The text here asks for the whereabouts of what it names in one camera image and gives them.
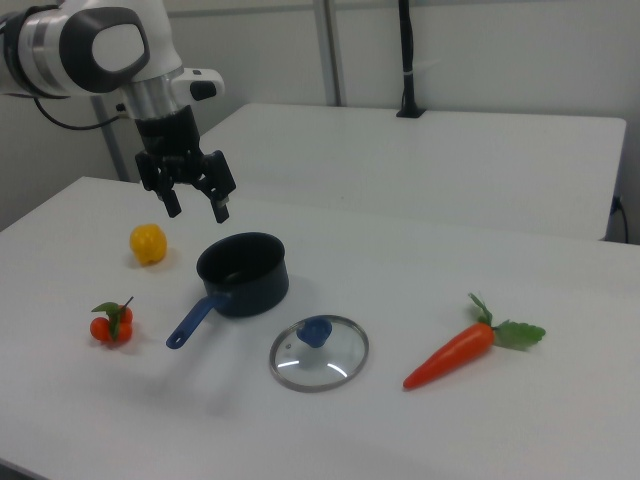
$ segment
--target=table surface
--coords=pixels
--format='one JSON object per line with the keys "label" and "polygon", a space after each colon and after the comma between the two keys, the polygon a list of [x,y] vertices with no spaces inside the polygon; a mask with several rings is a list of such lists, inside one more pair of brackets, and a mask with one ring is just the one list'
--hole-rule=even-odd
{"label": "table surface", "polygon": [[598,240],[625,122],[247,105],[203,135],[254,200]]}
{"label": "table surface", "polygon": [[[51,480],[637,477],[635,247],[242,195],[217,225],[199,192],[177,191],[170,220],[139,185],[85,178],[0,233],[3,463]],[[141,268],[128,236],[147,222],[170,249]],[[168,349],[204,295],[199,254],[244,231],[282,239],[289,293],[255,318],[210,313]],[[547,336],[404,392],[472,321],[468,292]],[[90,310],[131,295],[134,339],[98,345]],[[367,364],[333,391],[288,390],[272,342],[324,313],[366,330]]]}

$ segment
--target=pot lid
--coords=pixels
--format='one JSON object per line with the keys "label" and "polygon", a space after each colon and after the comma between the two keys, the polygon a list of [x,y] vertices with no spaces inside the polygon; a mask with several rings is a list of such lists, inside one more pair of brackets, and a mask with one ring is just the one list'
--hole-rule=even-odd
{"label": "pot lid", "polygon": [[271,371],[282,385],[299,392],[322,392],[355,377],[367,360],[369,340],[352,320],[319,315],[292,325],[276,338]]}

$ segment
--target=green leaf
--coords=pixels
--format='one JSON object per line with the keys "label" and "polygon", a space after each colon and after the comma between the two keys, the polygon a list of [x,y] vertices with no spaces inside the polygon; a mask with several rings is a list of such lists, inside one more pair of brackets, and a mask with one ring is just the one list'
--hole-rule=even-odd
{"label": "green leaf", "polygon": [[105,312],[107,315],[115,315],[120,310],[120,305],[115,302],[107,302],[101,305],[98,305],[96,308],[91,310],[92,312]]}
{"label": "green leaf", "polygon": [[484,304],[484,302],[480,300],[478,297],[476,297],[473,293],[470,293],[469,297],[471,298],[471,300],[473,300],[473,303],[475,303],[480,308],[480,310],[482,310],[482,313],[484,314],[478,317],[478,321],[480,323],[486,323],[487,325],[491,326],[491,321],[493,320],[493,314],[489,310],[487,310],[487,307]]}
{"label": "green leaf", "polygon": [[526,350],[542,340],[542,337],[547,332],[544,328],[536,327],[535,325],[514,323],[511,320],[507,320],[501,323],[494,333],[494,345],[512,350]]}
{"label": "green leaf", "polygon": [[118,339],[120,333],[120,317],[115,319],[109,319],[109,334],[111,334],[111,340],[114,342]]}

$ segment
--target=saucepan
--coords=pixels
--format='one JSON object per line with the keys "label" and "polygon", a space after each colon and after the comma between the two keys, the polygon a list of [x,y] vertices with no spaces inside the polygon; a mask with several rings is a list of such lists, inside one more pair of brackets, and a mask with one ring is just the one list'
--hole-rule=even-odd
{"label": "saucepan", "polygon": [[207,248],[196,265],[207,296],[200,299],[167,340],[182,347],[207,314],[259,315],[275,307],[289,290],[284,245],[267,233],[233,235]]}

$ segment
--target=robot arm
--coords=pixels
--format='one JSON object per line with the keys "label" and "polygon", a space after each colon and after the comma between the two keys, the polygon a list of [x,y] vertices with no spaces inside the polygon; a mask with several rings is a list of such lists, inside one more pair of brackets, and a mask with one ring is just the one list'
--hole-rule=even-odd
{"label": "robot arm", "polygon": [[169,216],[175,183],[209,199],[219,223],[235,182],[224,155],[204,155],[191,105],[224,93],[218,72],[185,69],[162,0],[67,0],[0,18],[0,94],[65,98],[119,90],[145,147],[136,163],[145,189]]}

